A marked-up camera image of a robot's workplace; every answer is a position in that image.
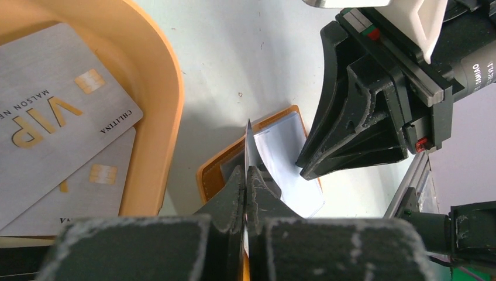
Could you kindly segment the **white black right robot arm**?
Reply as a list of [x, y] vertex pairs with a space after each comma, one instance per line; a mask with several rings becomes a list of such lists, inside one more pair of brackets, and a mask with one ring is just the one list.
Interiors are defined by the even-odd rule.
[[298, 156], [312, 180], [441, 149], [454, 103], [495, 83], [494, 1], [385, 1], [320, 32], [324, 77]]

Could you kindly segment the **orange leather card holder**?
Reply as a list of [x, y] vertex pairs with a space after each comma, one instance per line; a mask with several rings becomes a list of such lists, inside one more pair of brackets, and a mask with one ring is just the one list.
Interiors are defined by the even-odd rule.
[[[306, 140], [306, 132], [298, 108], [291, 106], [257, 124], [252, 124], [252, 128], [259, 154], [273, 178], [272, 193], [300, 217], [313, 219], [323, 206], [324, 199], [320, 182], [303, 179], [299, 174], [299, 167], [295, 164], [298, 151]], [[224, 188], [236, 167], [244, 169], [244, 141], [245, 135], [198, 171], [197, 181], [204, 205]], [[242, 277], [244, 271], [250, 274], [246, 193], [243, 218]]]

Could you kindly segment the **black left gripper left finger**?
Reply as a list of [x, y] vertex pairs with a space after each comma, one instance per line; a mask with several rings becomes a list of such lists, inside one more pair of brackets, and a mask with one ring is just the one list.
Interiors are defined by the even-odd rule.
[[67, 227], [37, 280], [240, 280], [245, 172], [193, 215], [79, 220]]

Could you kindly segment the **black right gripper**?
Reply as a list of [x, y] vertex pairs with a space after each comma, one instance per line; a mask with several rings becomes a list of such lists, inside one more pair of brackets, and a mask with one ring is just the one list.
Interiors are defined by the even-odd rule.
[[[448, 1], [431, 63], [421, 49], [375, 8], [344, 8], [340, 16], [378, 42], [398, 65], [412, 104], [405, 121], [413, 153], [440, 149], [451, 136], [453, 104], [495, 83], [495, 2]], [[393, 121], [392, 79], [380, 66], [353, 64], [363, 56], [337, 21], [321, 30], [324, 77], [307, 145], [297, 161], [306, 179], [398, 163], [408, 153]]]

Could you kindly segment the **beige oval plastic tray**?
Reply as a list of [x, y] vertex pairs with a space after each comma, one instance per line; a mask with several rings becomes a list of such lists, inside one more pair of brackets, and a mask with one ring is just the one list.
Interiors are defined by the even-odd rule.
[[133, 1], [2, 1], [1, 46], [70, 25], [143, 111], [117, 216], [156, 215], [178, 135], [184, 90], [177, 58]]

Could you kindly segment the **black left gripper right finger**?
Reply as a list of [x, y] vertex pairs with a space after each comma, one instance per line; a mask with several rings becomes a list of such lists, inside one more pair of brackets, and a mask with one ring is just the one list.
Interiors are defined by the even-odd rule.
[[251, 280], [435, 280], [420, 235], [400, 219], [304, 219], [246, 176]]

